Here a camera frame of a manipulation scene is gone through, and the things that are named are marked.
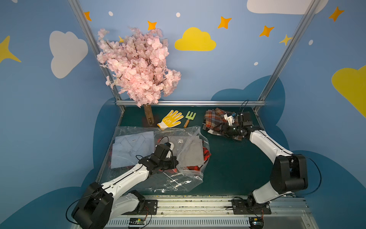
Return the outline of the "red black checkered cloth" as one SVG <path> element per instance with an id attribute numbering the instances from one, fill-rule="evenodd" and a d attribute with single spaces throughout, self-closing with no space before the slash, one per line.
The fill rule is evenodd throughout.
<path id="1" fill-rule="evenodd" d="M 187 167 L 187 169 L 194 170 L 194 171 L 200 171 L 201 168 L 208 162 L 211 155 L 212 154 L 210 153 L 210 151 L 207 148 L 203 147 L 204 164 L 201 166 L 189 166 L 189 167 Z"/>

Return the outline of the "clear plastic vacuum bag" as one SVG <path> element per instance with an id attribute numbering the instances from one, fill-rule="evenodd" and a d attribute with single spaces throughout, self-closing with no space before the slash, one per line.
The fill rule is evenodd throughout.
<path id="1" fill-rule="evenodd" d="M 206 137 L 201 133 L 199 126 L 192 126 L 188 128 L 168 128 L 161 130 L 158 127 L 117 127 L 112 138 L 112 145 L 114 144 L 117 136 L 132 135 L 142 132 L 154 133 L 155 148 L 159 145 L 159 139 L 169 136 L 195 136 L 198 135 L 203 141 L 203 147 L 210 150 L 209 142 Z M 122 168 L 111 168 L 112 158 L 112 145 L 109 149 L 109 155 L 107 157 L 106 166 L 102 172 L 100 183 L 108 182 L 123 173 L 129 171 L 134 166 L 122 167 Z M 150 176 L 147 180 L 137 184 L 132 189 L 142 192 L 143 194 L 168 194 L 174 195 L 176 193 L 187 193 L 192 191 L 195 187 L 199 186 L 204 181 L 204 170 L 208 162 L 201 168 L 200 171 L 188 170 L 187 167 L 165 170 Z"/>

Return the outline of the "grey button shirt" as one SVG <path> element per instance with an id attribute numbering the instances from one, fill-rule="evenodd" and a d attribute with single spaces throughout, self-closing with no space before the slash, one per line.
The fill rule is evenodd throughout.
<path id="1" fill-rule="evenodd" d="M 198 135 L 195 136 L 169 136 L 159 139 L 159 144 L 170 142 L 174 145 L 172 155 L 176 156 L 178 164 L 173 165 L 179 168 L 202 166 L 204 164 L 203 141 Z"/>

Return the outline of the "red plaid shirt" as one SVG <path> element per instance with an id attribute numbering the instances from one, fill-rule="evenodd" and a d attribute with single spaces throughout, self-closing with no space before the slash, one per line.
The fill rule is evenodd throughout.
<path id="1" fill-rule="evenodd" d="M 224 136 L 220 134 L 220 125 L 221 123 L 225 122 L 224 114 L 231 115 L 235 112 L 229 112 L 222 110 L 220 108 L 207 110 L 204 115 L 204 122 L 203 122 L 203 130 L 206 132 L 212 134 L 212 135 L 219 135 Z M 234 136 L 232 139 L 241 141 L 244 137 L 242 136 Z"/>

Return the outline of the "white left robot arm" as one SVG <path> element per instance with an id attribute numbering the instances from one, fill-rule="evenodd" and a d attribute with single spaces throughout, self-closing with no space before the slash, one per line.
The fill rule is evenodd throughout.
<path id="1" fill-rule="evenodd" d="M 159 144 L 155 152 L 145 156 L 117 178 L 103 184 L 91 183 L 83 196 L 75 201 L 71 223 L 83 229 L 102 229 L 109 220 L 131 213 L 148 213 L 145 197 L 132 188 L 150 176 L 175 169 L 179 164 L 173 155 L 174 144 Z"/>

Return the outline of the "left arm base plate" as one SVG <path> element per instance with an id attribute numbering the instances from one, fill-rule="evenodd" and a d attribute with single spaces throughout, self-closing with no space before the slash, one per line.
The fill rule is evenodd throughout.
<path id="1" fill-rule="evenodd" d="M 147 213 L 150 215 L 156 215 L 157 208 L 157 199 L 146 199 L 144 201 L 140 201 L 135 210 L 124 213 L 124 215 L 146 215 Z"/>

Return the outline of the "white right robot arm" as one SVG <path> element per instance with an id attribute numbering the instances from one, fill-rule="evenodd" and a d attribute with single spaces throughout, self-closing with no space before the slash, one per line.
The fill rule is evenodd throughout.
<path id="1" fill-rule="evenodd" d="M 253 126 L 248 112 L 224 114 L 220 134 L 241 136 L 256 145 L 272 162 L 269 181 L 254 190 L 247 198 L 248 206 L 264 205 L 281 196 L 308 188 L 307 160 L 272 139 L 265 130 Z"/>

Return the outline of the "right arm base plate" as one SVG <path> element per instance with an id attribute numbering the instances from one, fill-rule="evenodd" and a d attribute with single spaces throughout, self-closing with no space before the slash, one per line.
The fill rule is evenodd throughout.
<path id="1" fill-rule="evenodd" d="M 268 203 L 258 204 L 254 200 L 234 198 L 231 200 L 232 210 L 235 215 L 271 215 Z"/>

